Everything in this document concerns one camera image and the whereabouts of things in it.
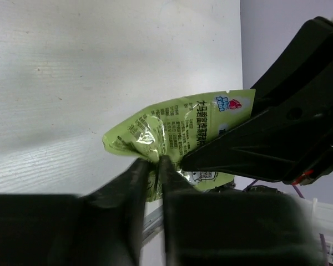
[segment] black plastic housing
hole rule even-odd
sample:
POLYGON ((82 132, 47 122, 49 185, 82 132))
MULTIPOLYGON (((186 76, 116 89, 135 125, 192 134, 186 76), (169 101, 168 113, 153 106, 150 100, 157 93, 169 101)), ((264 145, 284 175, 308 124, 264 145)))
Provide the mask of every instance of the black plastic housing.
POLYGON ((201 193, 173 170, 168 157, 160 159, 159 179, 166 266, 321 265, 311 226, 290 196, 201 193))
POLYGON ((137 159, 85 197, 0 195, 0 265, 138 265, 150 169, 137 159))
POLYGON ((181 161, 186 171, 216 171, 290 184, 333 171, 333 23, 306 22, 254 85, 251 118, 181 161))

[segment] wire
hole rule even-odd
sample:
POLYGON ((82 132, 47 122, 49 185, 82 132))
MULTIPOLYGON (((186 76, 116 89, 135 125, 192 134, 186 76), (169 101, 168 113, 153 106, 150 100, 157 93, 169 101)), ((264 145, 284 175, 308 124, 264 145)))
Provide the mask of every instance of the wire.
MULTIPOLYGON (((296 185, 292 185, 292 187, 295 189, 295 191, 297 192, 297 194, 299 195, 300 198, 303 198, 303 199, 305 198, 304 195, 301 193, 300 189, 296 185)), ((324 254, 325 265, 329 266, 328 257, 327 257, 328 251, 327 251, 326 239, 325 239, 324 235, 321 233, 320 233, 320 241, 321 241, 322 251, 324 254)))
POLYGON ((243 191, 247 191, 248 190, 248 188, 250 188, 250 187, 252 187, 255 183, 257 183, 258 182, 258 180, 257 179, 255 179, 255 180, 253 180, 253 182, 252 183, 250 183, 249 185, 247 185, 247 187, 245 188, 245 189, 243 189, 243 191))

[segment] crinkled packaging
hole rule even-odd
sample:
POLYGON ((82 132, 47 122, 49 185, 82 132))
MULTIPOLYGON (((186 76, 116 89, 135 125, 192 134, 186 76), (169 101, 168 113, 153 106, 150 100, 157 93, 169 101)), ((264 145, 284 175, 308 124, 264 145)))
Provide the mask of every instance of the crinkled packaging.
MULTIPOLYGON (((255 90, 203 93, 151 105, 121 122, 103 136, 106 151, 138 156, 158 162, 168 155, 175 169, 198 190, 209 190, 234 179, 218 172, 185 172, 180 161, 189 151, 202 146, 250 117, 255 90)), ((162 188, 151 173, 148 198, 162 196, 162 188)))

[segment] red logo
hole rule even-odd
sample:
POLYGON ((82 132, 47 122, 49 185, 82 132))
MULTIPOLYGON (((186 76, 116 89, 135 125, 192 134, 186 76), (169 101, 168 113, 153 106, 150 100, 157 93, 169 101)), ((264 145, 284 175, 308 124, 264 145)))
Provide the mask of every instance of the red logo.
POLYGON ((240 104, 239 101, 237 101, 235 99, 229 101, 229 109, 234 110, 234 109, 238 109, 241 107, 242 107, 242 105, 240 104))

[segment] red component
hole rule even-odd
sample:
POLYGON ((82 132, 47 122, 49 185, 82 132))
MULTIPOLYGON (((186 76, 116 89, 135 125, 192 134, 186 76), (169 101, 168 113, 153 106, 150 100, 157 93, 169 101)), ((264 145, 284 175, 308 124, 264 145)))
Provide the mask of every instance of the red component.
POLYGON ((298 179, 296 179, 292 185, 298 185, 303 179, 305 179, 307 176, 313 173, 313 169, 310 169, 306 172, 304 172, 298 179))
POLYGON ((233 99, 229 101, 229 109, 238 109, 241 108, 242 105, 240 104, 239 101, 233 99))

